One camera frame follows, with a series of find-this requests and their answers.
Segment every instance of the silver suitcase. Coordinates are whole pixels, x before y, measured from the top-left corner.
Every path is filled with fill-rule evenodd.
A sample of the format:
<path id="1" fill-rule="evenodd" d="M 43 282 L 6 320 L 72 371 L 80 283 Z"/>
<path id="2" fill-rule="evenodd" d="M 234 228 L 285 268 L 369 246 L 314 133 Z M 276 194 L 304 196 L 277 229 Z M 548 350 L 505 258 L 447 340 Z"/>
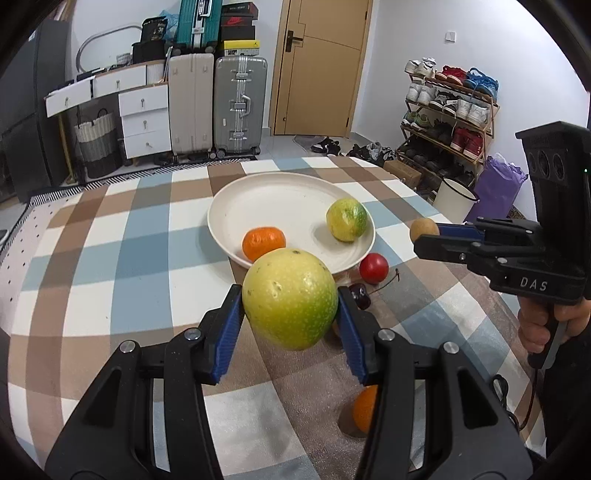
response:
<path id="1" fill-rule="evenodd" d="M 222 57 L 216 61 L 213 133 L 217 157 L 261 152 L 267 61 L 260 57 Z"/>
<path id="2" fill-rule="evenodd" d="M 193 53 L 170 59 L 168 111 L 173 152 L 213 147 L 213 55 Z"/>

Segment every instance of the plate rim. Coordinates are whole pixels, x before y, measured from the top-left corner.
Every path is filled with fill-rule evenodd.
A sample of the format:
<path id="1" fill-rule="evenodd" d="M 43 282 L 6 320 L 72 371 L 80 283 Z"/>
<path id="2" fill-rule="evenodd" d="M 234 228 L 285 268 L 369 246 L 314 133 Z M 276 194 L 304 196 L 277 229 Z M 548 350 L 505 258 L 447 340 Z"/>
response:
<path id="1" fill-rule="evenodd" d="M 238 183 L 240 181 L 245 181 L 248 179 L 251 179 L 253 177 L 262 177 L 262 176 L 268 176 L 268 175 L 276 175 L 276 174 L 280 174 L 280 175 L 289 175 L 289 176 L 296 176 L 296 177 L 304 177 L 306 179 L 313 179 L 313 181 L 319 181 L 321 183 L 326 183 L 328 185 L 330 185 L 331 187 L 334 187 L 335 189 L 340 190 L 341 192 L 343 192 L 343 195 L 345 195 L 345 197 L 343 198 L 355 198 L 353 197 L 349 192 L 346 192 L 345 190 L 343 190 L 342 188 L 340 188 L 339 186 L 335 185 L 334 183 L 329 182 L 328 180 L 325 179 L 321 179 L 318 177 L 313 177 L 311 175 L 306 175 L 304 173 L 296 173 L 296 172 L 291 172 L 291 171 L 264 171 L 264 172 L 259 172 L 259 173 L 254 173 L 254 174 L 247 174 L 244 177 L 241 177 L 239 179 L 236 180 L 232 180 L 230 183 L 224 185 L 213 197 L 212 197 L 212 202 L 209 205 L 209 208 L 207 209 L 207 228 L 209 229 L 209 233 L 212 236 L 212 238 L 215 240 L 215 242 L 217 243 L 217 245 L 224 251 L 224 253 L 232 260 L 234 260 L 238 265 L 240 265 L 241 267 L 246 268 L 247 270 L 250 269 L 250 267 L 252 266 L 251 262 L 247 262 L 246 260 L 238 257 L 237 255 L 229 252 L 226 248 L 224 248 L 222 246 L 222 244 L 220 243 L 220 241 L 218 240 L 218 238 L 216 237 L 215 233 L 212 231 L 212 226 L 211 226 L 211 221 L 210 221 L 210 214 L 212 211 L 212 206 L 213 206 L 213 202 L 215 202 L 215 199 L 218 195 L 221 194 L 221 192 L 223 192 L 224 190 L 226 190 L 230 185 L 234 185 L 235 183 Z M 371 252 L 371 249 L 374 247 L 374 243 L 375 243 L 375 235 L 376 235 L 376 229 L 375 229 L 375 222 L 373 217 L 371 216 L 371 213 L 369 213 L 369 210 L 365 207 L 365 205 L 363 205 L 362 202 L 359 202 L 363 208 L 365 208 L 365 211 L 368 214 L 368 218 L 371 222 L 371 226 L 373 229 L 374 234 L 372 235 L 372 239 L 371 242 L 368 246 L 368 249 L 366 250 L 366 252 L 362 255 L 361 260 L 359 260 L 358 262 L 355 262 L 352 265 L 348 265 L 346 268 L 343 268 L 342 270 L 336 271 L 336 272 L 330 272 L 331 275 L 338 275 L 340 273 L 346 272 L 347 270 L 351 270 L 351 268 L 357 266 L 359 263 L 361 263 L 361 261 L 367 257 L 369 255 L 369 253 Z"/>

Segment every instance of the dark cherry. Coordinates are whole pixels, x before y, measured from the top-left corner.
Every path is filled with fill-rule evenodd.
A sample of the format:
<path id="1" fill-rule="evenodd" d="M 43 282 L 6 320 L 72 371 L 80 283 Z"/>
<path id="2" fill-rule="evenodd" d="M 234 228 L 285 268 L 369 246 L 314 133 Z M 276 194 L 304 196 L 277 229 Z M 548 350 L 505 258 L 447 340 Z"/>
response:
<path id="1" fill-rule="evenodd" d="M 354 283 L 349 286 L 349 291 L 351 292 L 355 303 L 361 310 L 367 310 L 369 308 L 371 305 L 371 299 L 369 298 L 367 290 L 365 290 L 365 285 L 362 283 Z"/>

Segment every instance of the door lock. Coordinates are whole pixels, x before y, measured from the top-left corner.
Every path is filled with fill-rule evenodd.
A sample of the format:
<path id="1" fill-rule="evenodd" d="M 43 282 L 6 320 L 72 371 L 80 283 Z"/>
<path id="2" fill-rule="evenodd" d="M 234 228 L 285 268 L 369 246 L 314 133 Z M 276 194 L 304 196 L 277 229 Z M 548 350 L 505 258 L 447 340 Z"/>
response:
<path id="1" fill-rule="evenodd" d="M 304 38 L 302 38 L 302 37 L 294 37 L 294 31 L 293 30 L 288 30 L 287 31 L 287 41 L 285 42 L 285 51 L 287 53 L 291 52 L 291 45 L 295 41 L 303 42 L 304 41 Z"/>

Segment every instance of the screw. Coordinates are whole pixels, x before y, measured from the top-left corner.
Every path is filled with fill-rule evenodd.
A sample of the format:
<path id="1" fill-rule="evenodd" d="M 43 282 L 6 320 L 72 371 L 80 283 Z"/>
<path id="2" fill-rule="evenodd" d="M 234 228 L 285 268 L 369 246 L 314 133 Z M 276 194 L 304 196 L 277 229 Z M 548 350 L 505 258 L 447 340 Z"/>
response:
<path id="1" fill-rule="evenodd" d="M 135 349 L 135 342 L 133 340 L 126 340 L 121 345 L 119 345 L 119 350 L 123 353 L 130 353 L 133 352 Z"/>
<path id="2" fill-rule="evenodd" d="M 384 328 L 378 332 L 378 337 L 386 342 L 391 342 L 396 337 L 396 334 L 389 328 Z"/>
<path id="3" fill-rule="evenodd" d="M 456 353 L 458 353 L 460 351 L 460 347 L 458 347 L 455 343 L 453 342 L 445 342 L 443 344 L 443 349 L 447 352 L 450 353 L 452 355 L 455 355 Z"/>
<path id="4" fill-rule="evenodd" d="M 198 328 L 188 328 L 185 330 L 184 335 L 187 340 L 198 340 L 201 337 L 201 330 Z"/>

